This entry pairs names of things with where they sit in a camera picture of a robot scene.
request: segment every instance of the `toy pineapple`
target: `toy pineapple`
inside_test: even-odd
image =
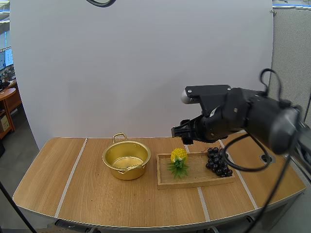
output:
[[[176,148],[171,153],[171,163],[169,163],[169,171],[172,171],[172,174],[175,173],[174,179],[178,176],[183,178],[187,174],[187,166],[185,162],[187,161],[187,152],[185,149]]]

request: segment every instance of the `computer monitor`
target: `computer monitor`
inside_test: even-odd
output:
[[[5,53],[0,52],[0,70],[5,68]]]
[[[5,66],[10,66],[13,64],[13,56],[12,56],[12,49],[8,49],[4,51],[5,53]]]

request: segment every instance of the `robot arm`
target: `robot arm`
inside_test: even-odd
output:
[[[181,100],[202,108],[201,115],[172,128],[172,136],[184,144],[213,143],[246,130],[275,154],[290,152],[311,173],[311,130],[299,122],[300,111],[288,100],[228,85],[187,86]]]

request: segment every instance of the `pot handle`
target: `pot handle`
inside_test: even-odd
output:
[[[126,168],[125,171],[118,171],[119,173],[122,173],[125,175],[127,172],[134,170],[134,169],[143,169],[145,166],[142,166],[141,164],[135,165],[135,166],[129,166]]]
[[[125,138],[125,140],[127,140],[127,137],[126,137],[125,133],[116,133],[115,135],[113,135],[112,142],[113,142],[113,143],[116,143],[116,136],[120,136],[120,135],[123,135],[123,137]]]

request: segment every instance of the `white backdrop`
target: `white backdrop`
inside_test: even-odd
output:
[[[14,0],[18,87],[39,148],[52,137],[170,136],[201,113],[187,85],[263,89],[270,0]]]

